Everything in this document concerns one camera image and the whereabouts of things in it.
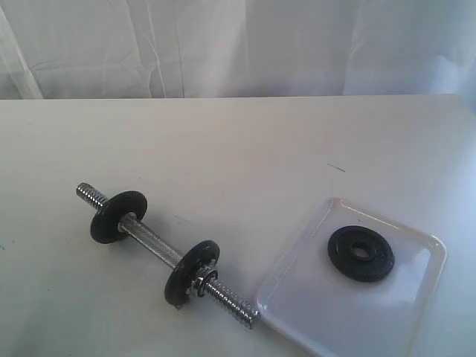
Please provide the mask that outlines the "chrome threaded dumbbell bar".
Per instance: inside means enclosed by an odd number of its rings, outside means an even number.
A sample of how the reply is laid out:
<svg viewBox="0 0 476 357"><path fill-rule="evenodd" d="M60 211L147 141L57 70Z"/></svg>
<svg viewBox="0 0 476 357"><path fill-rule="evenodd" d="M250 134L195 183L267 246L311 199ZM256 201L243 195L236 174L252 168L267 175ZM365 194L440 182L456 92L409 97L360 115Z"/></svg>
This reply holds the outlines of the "chrome threaded dumbbell bar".
<svg viewBox="0 0 476 357"><path fill-rule="evenodd" d="M106 197L92 185L85 182L77 185L76 194L84 202L95 209L95 214L105 205L107 200L111 199ZM154 254L166 266L171 268L171 273L181 258L186 254L180 253L176 248L154 232L153 229L144 224L142 220L133 218L132 214L126 215L122 218L119 224L119 230L126 233L125 238L133 238L136 242L145 247L146 250ZM204 298L210 298L244 327L253 329L260 320L260 312L246 299L239 296L233 289L220 281L219 270L216 267L218 261L219 259L217 261L212 260L210 264L205 265L215 267L218 271L218 277L216 279L211 279L206 285ZM189 303L190 297L195 295L193 294L191 287L187 290L187 293L189 296L189 301L187 303Z"/></svg>

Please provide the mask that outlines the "black weight plate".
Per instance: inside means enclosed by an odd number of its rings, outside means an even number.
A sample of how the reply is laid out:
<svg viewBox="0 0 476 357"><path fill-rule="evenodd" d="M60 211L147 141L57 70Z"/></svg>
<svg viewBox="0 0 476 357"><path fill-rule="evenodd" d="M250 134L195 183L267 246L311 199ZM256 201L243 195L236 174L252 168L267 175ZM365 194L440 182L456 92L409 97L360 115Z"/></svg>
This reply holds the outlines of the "black weight plate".
<svg viewBox="0 0 476 357"><path fill-rule="evenodd" d="M117 194L94 215L90 225L92 239L101 244L110 244L125 238L126 233L119 230L122 218L132 214L133 218L142 220L147 206L145 195L138 191Z"/></svg>
<svg viewBox="0 0 476 357"><path fill-rule="evenodd" d="M361 282L386 278L395 257L387 240L362 226L349 225L333 232L327 243L332 264L345 276Z"/></svg>

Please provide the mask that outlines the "chrome star collar nut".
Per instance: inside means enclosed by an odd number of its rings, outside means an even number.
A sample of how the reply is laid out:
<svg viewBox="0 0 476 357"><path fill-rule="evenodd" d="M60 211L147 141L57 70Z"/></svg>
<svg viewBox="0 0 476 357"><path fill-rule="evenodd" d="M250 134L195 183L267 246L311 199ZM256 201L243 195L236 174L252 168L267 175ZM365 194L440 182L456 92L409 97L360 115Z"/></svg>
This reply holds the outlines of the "chrome star collar nut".
<svg viewBox="0 0 476 357"><path fill-rule="evenodd" d="M195 273L191 289L195 296L203 298L205 296L205 287L211 279L216 279L218 277L218 271L215 267L202 266Z"/></svg>

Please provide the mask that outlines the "white square plastic tray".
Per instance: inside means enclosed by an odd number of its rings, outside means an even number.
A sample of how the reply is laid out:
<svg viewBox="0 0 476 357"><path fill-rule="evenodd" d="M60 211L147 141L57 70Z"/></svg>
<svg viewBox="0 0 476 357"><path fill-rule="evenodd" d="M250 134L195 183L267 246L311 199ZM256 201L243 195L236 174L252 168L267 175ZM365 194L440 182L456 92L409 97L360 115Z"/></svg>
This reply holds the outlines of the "white square plastic tray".
<svg viewBox="0 0 476 357"><path fill-rule="evenodd" d="M376 282L343 275L327 243L339 228L381 234L395 263ZM262 320L317 356L408 356L446 262L435 236L332 198L307 221L257 293Z"/></svg>

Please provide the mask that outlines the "white backdrop curtain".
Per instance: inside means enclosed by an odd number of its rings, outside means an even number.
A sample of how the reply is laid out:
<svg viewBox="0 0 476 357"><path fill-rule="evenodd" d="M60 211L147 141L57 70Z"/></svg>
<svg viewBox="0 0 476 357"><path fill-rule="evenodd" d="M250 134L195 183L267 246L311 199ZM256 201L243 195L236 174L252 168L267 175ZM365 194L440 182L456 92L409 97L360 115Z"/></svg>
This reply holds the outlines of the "white backdrop curtain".
<svg viewBox="0 0 476 357"><path fill-rule="evenodd" d="M457 93L473 1L3 1L3 98Z"/></svg>

